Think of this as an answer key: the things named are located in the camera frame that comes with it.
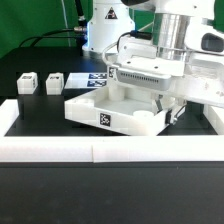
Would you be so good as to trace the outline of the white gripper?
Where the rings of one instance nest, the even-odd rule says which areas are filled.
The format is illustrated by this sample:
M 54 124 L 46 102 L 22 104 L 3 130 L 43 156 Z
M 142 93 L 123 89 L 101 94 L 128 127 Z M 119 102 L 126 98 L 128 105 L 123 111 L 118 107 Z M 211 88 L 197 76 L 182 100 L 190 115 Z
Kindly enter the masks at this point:
M 149 40 L 122 37 L 117 52 L 103 61 L 119 85 L 188 101 L 224 107 L 224 56 L 184 52 L 173 49 L 158 56 L 159 49 Z M 163 110 L 155 100 L 157 112 Z M 166 113 L 165 123 L 175 125 L 186 106 L 174 106 Z

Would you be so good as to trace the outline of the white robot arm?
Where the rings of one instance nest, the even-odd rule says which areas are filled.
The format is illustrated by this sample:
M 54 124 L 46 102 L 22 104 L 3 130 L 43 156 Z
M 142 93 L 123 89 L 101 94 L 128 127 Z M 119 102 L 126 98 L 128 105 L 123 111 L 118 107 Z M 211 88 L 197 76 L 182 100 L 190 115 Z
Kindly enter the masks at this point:
M 224 107 L 224 33 L 213 27 L 215 0 L 93 0 L 87 53 L 106 60 L 109 111 L 136 110 L 153 96 Z

